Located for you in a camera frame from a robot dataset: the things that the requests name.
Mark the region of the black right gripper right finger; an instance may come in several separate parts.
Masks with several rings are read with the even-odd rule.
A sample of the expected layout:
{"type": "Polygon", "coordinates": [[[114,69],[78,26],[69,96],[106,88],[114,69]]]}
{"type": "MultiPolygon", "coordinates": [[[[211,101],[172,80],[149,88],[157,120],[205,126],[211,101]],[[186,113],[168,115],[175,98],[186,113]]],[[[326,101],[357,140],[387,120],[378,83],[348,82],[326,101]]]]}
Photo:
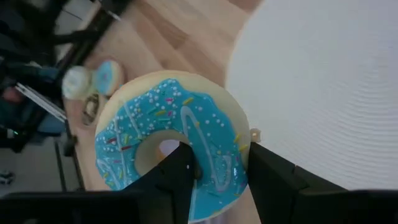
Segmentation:
{"type": "Polygon", "coordinates": [[[398,190],[347,190],[252,143],[248,184],[262,224],[398,224],[398,190]]]}

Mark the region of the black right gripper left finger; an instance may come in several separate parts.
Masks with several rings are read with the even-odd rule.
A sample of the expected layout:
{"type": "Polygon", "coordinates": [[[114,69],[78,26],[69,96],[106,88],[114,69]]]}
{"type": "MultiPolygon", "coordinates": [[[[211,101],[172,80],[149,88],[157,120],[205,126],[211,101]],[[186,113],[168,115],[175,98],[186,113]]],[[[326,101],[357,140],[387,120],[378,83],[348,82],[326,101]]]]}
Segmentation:
{"type": "Polygon", "coordinates": [[[13,193],[0,198],[0,224],[187,224],[196,162],[176,150],[119,191],[13,193]]]}

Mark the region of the large blue iced donut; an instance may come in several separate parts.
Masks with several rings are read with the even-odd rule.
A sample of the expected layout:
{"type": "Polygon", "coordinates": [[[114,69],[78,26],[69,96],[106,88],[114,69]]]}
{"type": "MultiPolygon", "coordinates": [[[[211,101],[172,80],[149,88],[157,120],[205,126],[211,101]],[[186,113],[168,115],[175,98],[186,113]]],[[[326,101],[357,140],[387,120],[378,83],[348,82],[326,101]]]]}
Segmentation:
{"type": "Polygon", "coordinates": [[[223,87],[194,73],[163,70],[137,77],[106,102],[96,125],[96,166],[111,190],[123,190],[154,166],[162,141],[188,144],[202,169],[189,221],[232,207],[248,184],[248,118],[223,87]]]}
{"type": "Polygon", "coordinates": [[[105,60],[94,72],[95,89],[105,96],[111,96],[125,80],[124,69],[115,60],[105,60]]]}

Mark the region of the large chocolate iced donut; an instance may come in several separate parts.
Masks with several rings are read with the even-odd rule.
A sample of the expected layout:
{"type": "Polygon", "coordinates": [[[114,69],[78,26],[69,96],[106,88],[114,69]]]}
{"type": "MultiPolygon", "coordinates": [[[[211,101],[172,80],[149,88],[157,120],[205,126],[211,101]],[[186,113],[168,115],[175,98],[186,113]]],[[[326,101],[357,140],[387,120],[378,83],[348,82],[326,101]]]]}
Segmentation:
{"type": "Polygon", "coordinates": [[[90,126],[94,122],[98,114],[99,107],[100,107],[99,94],[92,93],[86,98],[83,105],[82,116],[81,116],[81,122],[85,126],[90,126]]]}

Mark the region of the large white blue-drizzled donut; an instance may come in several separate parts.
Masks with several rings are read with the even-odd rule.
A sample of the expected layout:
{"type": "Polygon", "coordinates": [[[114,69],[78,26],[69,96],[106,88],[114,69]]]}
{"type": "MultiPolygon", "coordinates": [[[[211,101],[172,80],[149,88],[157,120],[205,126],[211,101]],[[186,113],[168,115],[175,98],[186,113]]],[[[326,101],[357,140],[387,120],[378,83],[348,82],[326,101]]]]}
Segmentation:
{"type": "Polygon", "coordinates": [[[69,100],[83,100],[92,91],[93,71],[83,66],[73,66],[67,70],[62,80],[63,97],[69,100]]]}

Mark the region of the white woven round placemat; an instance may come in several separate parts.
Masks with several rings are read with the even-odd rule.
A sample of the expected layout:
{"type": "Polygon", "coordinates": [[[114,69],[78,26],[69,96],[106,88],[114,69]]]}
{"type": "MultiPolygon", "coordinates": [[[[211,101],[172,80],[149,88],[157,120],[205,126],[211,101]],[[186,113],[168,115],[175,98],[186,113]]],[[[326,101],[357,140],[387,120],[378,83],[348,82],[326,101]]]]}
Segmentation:
{"type": "Polygon", "coordinates": [[[267,149],[347,189],[398,189],[398,0],[264,0],[226,87],[267,149]]]}

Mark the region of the silver metal rail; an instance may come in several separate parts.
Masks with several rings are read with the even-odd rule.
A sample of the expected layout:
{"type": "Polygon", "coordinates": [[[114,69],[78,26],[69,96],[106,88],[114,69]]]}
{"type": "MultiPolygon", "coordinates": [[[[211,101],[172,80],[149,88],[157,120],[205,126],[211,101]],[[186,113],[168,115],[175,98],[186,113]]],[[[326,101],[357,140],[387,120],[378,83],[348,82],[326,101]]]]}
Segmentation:
{"type": "Polygon", "coordinates": [[[34,103],[39,105],[46,112],[56,117],[59,121],[64,123],[67,120],[67,116],[64,110],[62,110],[52,101],[48,100],[46,97],[44,97],[44,95],[41,95],[39,92],[35,91],[31,87],[25,86],[21,83],[16,83],[15,88],[23,95],[31,99],[34,103]]]}

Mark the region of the black metal table frame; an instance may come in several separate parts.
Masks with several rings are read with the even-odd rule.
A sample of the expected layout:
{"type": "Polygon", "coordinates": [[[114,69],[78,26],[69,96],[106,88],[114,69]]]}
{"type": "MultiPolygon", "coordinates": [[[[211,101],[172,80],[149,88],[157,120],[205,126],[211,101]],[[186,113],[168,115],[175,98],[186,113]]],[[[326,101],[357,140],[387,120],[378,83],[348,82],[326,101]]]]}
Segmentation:
{"type": "Polygon", "coordinates": [[[7,22],[0,21],[0,34],[8,36],[14,42],[23,45],[26,54],[0,49],[0,82],[10,76],[18,83],[28,87],[40,85],[43,80],[37,75],[26,76],[10,71],[14,62],[38,60],[40,65],[48,65],[55,69],[55,78],[50,81],[56,96],[52,101],[61,104],[61,82],[67,70],[74,65],[81,65],[94,49],[106,29],[116,16],[120,15],[131,0],[99,0],[100,10],[83,30],[69,34],[54,34],[55,19],[61,13],[68,0],[40,0],[43,6],[36,6],[31,0],[4,0],[12,3],[12,9],[24,21],[20,31],[10,28],[7,22]]]}

